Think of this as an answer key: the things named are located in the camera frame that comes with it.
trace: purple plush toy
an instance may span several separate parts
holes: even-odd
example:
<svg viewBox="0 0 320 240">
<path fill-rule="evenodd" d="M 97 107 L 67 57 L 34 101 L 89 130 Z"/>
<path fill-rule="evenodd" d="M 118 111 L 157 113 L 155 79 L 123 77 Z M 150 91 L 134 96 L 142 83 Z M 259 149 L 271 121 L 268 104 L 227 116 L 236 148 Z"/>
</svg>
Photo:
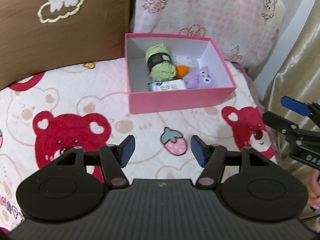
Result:
<svg viewBox="0 0 320 240">
<path fill-rule="evenodd" d="M 191 71 L 183 77 L 188 89 L 214 88 L 216 84 L 209 75 L 208 66 L 204 66 L 196 71 Z"/>
</svg>

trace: tissue packet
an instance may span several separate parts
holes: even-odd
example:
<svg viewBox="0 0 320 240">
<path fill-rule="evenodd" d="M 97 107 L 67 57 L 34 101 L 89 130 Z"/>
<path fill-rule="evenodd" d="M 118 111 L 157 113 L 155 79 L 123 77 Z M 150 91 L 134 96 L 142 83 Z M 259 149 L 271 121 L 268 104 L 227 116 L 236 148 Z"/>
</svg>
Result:
<svg viewBox="0 0 320 240">
<path fill-rule="evenodd" d="M 182 79 L 171 80 L 159 83 L 148 83 L 149 91 L 172 91 L 187 89 L 186 83 Z"/>
</svg>

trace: curtain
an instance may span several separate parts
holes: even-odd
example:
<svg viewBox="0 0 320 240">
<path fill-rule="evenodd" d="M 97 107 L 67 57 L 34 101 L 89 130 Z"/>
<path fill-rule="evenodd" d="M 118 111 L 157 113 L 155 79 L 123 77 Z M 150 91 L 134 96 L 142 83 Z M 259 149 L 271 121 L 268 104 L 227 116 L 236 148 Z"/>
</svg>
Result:
<svg viewBox="0 0 320 240">
<path fill-rule="evenodd" d="M 316 0 L 299 38 L 270 84 L 264 99 L 266 110 L 297 123 L 301 129 L 319 131 L 308 117 L 282 107 L 280 99 L 283 96 L 301 102 L 320 103 L 320 0 Z M 275 132 L 275 138 L 283 160 L 281 166 L 307 184 L 310 168 L 288 157 L 288 143 L 282 134 Z M 303 217 L 314 215 L 306 206 Z M 306 222 L 306 225 L 320 231 L 320 219 Z"/>
</svg>

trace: bear drawing on pillow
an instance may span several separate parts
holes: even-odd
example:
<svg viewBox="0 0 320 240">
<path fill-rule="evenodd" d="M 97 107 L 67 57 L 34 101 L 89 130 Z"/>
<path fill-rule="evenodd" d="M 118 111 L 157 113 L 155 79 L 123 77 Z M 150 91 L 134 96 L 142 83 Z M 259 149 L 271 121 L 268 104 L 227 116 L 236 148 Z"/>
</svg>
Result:
<svg viewBox="0 0 320 240">
<path fill-rule="evenodd" d="M 226 106 L 221 114 L 231 126 L 239 150 L 244 146 L 251 146 L 268 159 L 274 156 L 267 128 L 262 122 L 257 107 L 248 106 L 237 110 L 232 106 Z"/>
<path fill-rule="evenodd" d="M 36 134 L 35 152 L 39 168 L 74 146 L 85 151 L 95 151 L 105 145 L 111 134 L 111 126 L 101 114 L 62 114 L 57 117 L 49 111 L 38 113 L 33 119 Z M 100 167 L 89 173 L 103 182 Z"/>
</svg>

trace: wall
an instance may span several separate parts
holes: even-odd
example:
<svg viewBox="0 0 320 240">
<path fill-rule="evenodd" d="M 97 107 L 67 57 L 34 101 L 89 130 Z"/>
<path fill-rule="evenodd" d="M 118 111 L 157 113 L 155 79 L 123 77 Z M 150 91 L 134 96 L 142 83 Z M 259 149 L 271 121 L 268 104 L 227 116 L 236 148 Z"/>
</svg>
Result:
<svg viewBox="0 0 320 240">
<path fill-rule="evenodd" d="M 255 78 L 255 84 L 260 96 L 263 98 L 270 82 L 287 58 L 295 44 L 315 0 L 282 0 L 287 8 L 281 36 L 266 62 L 260 68 L 249 73 Z"/>
</svg>

